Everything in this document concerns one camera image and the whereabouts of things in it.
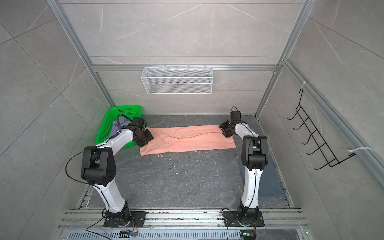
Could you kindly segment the pink graphic t-shirt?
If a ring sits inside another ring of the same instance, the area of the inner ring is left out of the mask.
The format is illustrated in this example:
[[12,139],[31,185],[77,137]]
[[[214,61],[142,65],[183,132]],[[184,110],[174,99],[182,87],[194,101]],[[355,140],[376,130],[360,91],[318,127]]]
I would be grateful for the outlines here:
[[233,149],[233,137],[225,137],[218,126],[149,128],[154,139],[140,149],[141,156]]

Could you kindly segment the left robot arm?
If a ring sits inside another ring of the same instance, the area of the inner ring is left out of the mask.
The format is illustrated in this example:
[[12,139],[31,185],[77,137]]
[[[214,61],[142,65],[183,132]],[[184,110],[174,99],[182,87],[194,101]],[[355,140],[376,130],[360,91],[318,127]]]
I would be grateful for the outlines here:
[[105,227],[133,227],[136,224],[128,202],[116,184],[115,154],[127,143],[135,142],[143,147],[153,139],[148,129],[125,126],[104,142],[84,149],[81,178],[96,189],[106,206]]

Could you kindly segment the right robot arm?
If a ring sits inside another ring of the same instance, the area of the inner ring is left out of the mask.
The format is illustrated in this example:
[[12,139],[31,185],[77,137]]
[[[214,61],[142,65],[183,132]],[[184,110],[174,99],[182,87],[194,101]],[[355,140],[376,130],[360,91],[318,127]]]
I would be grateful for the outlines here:
[[237,210],[237,220],[249,226],[259,217],[259,188],[265,166],[268,165],[266,136],[254,132],[246,123],[226,121],[219,125],[227,138],[237,135],[243,140],[241,163],[245,171],[244,191]]

